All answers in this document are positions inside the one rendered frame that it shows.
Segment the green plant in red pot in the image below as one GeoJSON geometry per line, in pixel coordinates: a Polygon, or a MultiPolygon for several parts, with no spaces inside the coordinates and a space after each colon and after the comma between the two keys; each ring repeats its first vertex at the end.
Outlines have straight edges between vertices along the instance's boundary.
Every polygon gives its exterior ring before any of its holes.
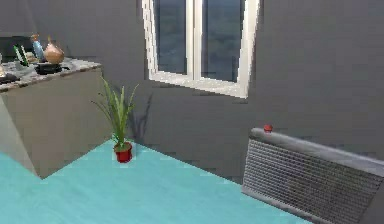
{"type": "Polygon", "coordinates": [[[111,139],[114,141],[113,151],[116,160],[119,163],[128,163],[133,157],[133,146],[126,139],[126,126],[129,115],[135,107],[133,98],[138,85],[133,88],[129,99],[126,100],[124,86],[119,90],[113,90],[106,79],[101,78],[101,80],[103,81],[104,92],[100,93],[100,96],[103,100],[99,102],[93,101],[93,104],[105,115],[112,127],[111,139]]]}

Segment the black flat object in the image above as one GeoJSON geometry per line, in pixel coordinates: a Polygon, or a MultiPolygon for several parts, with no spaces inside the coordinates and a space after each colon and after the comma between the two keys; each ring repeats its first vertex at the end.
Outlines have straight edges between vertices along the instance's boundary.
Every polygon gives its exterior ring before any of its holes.
{"type": "Polygon", "coordinates": [[[5,74],[0,76],[0,85],[19,81],[19,78],[13,74],[5,74]]]}

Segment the green and white box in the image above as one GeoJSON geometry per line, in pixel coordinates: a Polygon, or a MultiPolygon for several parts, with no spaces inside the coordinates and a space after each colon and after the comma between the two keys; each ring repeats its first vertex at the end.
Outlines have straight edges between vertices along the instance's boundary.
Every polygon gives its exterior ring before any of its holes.
{"type": "Polygon", "coordinates": [[[14,51],[15,51],[15,53],[16,53],[16,56],[17,56],[17,58],[18,58],[20,64],[21,64],[22,66],[26,66],[26,67],[28,67],[28,66],[29,66],[29,63],[28,63],[28,60],[27,60],[27,58],[26,58],[26,56],[25,56],[24,51],[22,50],[22,47],[21,47],[20,45],[18,45],[18,44],[15,44],[15,45],[13,46],[13,49],[14,49],[14,51]]]}

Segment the black round pan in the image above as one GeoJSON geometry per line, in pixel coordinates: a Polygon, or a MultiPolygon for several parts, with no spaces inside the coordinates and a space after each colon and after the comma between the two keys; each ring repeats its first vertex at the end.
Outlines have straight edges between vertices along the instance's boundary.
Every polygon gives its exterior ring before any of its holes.
{"type": "Polygon", "coordinates": [[[35,71],[39,75],[47,75],[62,72],[63,70],[68,70],[67,66],[62,66],[61,64],[50,64],[50,63],[38,63],[35,66],[35,71]]]}

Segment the beige counter with granite top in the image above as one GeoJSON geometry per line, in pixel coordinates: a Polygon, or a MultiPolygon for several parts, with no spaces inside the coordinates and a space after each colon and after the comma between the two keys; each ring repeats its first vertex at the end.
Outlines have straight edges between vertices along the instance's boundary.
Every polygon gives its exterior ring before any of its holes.
{"type": "Polygon", "coordinates": [[[66,58],[62,71],[3,65],[15,82],[0,85],[0,154],[44,179],[109,140],[112,129],[95,103],[102,65],[66,58]]]}

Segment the blue bottle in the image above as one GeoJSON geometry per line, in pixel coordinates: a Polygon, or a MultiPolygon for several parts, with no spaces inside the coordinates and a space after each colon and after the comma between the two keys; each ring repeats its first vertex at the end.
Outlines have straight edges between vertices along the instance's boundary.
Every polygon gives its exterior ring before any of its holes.
{"type": "Polygon", "coordinates": [[[42,48],[41,43],[38,40],[38,35],[37,34],[33,34],[31,36],[31,41],[32,41],[32,45],[33,45],[33,49],[34,49],[36,58],[40,62],[43,62],[44,61],[44,50],[42,48]]]}

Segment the white framed window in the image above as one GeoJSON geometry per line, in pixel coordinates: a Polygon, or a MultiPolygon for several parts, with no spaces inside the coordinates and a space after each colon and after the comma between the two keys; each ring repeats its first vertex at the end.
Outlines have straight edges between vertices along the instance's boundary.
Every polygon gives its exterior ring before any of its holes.
{"type": "Polygon", "coordinates": [[[140,0],[148,78],[248,97],[263,0],[140,0]]]}

